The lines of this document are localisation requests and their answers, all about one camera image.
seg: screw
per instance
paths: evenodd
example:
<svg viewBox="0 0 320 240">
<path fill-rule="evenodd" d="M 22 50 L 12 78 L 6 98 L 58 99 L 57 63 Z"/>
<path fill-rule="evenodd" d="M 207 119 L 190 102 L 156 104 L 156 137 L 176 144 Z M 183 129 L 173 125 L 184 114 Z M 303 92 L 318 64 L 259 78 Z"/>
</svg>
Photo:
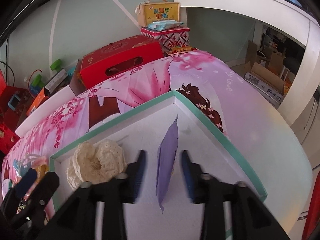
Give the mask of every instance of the screw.
<svg viewBox="0 0 320 240">
<path fill-rule="evenodd" d="M 117 176 L 116 176 L 116 179 L 126 179 L 128 177 L 128 174 L 126 173 L 119 173 Z"/>
<path fill-rule="evenodd" d="M 247 187 L 247 184 L 244 181 L 238 181 L 237 185 L 239 187 Z"/>
<path fill-rule="evenodd" d="M 80 187 L 81 188 L 89 188 L 91 185 L 92 185 L 92 183 L 90 181 L 85 181 L 80 185 Z"/>
<path fill-rule="evenodd" d="M 201 174 L 201 179 L 209 180 L 209 179 L 211 179 L 211 175 L 208 174 L 208 173 L 202 173 Z"/>
</svg>

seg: blue plastic package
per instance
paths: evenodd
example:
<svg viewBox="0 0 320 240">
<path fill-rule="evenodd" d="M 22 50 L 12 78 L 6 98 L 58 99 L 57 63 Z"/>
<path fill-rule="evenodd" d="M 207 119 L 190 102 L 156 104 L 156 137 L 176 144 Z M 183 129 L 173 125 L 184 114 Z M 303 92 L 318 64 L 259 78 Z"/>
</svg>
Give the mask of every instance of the blue plastic package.
<svg viewBox="0 0 320 240">
<path fill-rule="evenodd" d="M 164 21 L 150 23 L 148 25 L 148 28 L 154 31 L 163 31 L 163 30 L 168 30 L 168 29 L 178 27 L 182 24 L 183 22 L 177 22 L 175 20 L 164 20 Z"/>
</svg>

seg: geometric patterned box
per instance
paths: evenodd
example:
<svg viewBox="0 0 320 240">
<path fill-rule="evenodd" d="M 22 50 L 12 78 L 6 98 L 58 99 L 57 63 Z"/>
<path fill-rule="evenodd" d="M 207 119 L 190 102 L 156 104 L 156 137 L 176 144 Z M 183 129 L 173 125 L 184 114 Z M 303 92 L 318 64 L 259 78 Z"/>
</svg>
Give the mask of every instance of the geometric patterned box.
<svg viewBox="0 0 320 240">
<path fill-rule="evenodd" d="M 189 31 L 188 27 L 175 27 L 164 31 L 154 31 L 147 27 L 141 28 L 141 34 L 149 38 L 153 38 L 160 42 L 163 46 L 162 51 L 170 51 L 172 47 L 177 45 L 189 46 Z"/>
</svg>

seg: plastic wrapped snack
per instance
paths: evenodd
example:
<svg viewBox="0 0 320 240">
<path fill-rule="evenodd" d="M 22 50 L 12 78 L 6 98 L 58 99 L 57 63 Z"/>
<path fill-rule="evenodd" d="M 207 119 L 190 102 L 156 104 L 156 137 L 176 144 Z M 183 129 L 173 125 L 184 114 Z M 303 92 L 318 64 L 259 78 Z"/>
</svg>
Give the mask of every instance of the plastic wrapped snack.
<svg viewBox="0 0 320 240">
<path fill-rule="evenodd" d="M 168 30 L 168 29 L 178 27 L 182 24 L 183 22 L 177 22 L 175 20 L 164 20 L 164 21 L 150 23 L 148 25 L 148 28 L 155 31 L 163 31 L 163 30 Z"/>
<path fill-rule="evenodd" d="M 178 149 L 178 126 L 177 119 L 170 125 L 158 148 L 158 167 L 156 179 L 156 195 L 162 212 L 164 208 L 162 201 L 168 191 L 171 174 L 173 172 L 174 160 Z"/>
<path fill-rule="evenodd" d="M 122 148 L 111 140 L 96 148 L 89 142 L 80 143 L 70 159 L 67 180 L 73 189 L 84 181 L 93 184 L 107 182 L 126 168 Z"/>
</svg>

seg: white tray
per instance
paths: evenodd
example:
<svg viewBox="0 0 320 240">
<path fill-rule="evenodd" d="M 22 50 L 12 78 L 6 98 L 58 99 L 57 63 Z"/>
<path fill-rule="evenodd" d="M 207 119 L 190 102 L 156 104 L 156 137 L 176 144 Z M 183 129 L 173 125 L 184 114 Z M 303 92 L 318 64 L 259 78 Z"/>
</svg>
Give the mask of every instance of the white tray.
<svg viewBox="0 0 320 240">
<path fill-rule="evenodd" d="M 157 149 L 177 114 L 179 145 L 162 214 L 156 198 Z M 187 195 L 180 166 L 180 153 L 185 149 L 204 172 L 227 183 L 245 181 L 260 199 L 267 197 L 254 170 L 228 138 L 187 98 L 171 91 L 87 133 L 50 158 L 50 170 L 60 178 L 60 186 L 53 196 L 55 210 L 72 193 L 65 171 L 75 147 L 84 141 L 97 144 L 105 138 L 123 147 L 127 163 L 135 161 L 140 149 L 148 152 L 140 197 L 136 204 L 124 205 L 130 240 L 199 238 L 203 206 L 193 205 Z M 229 212 L 226 228 L 230 229 Z"/>
</svg>

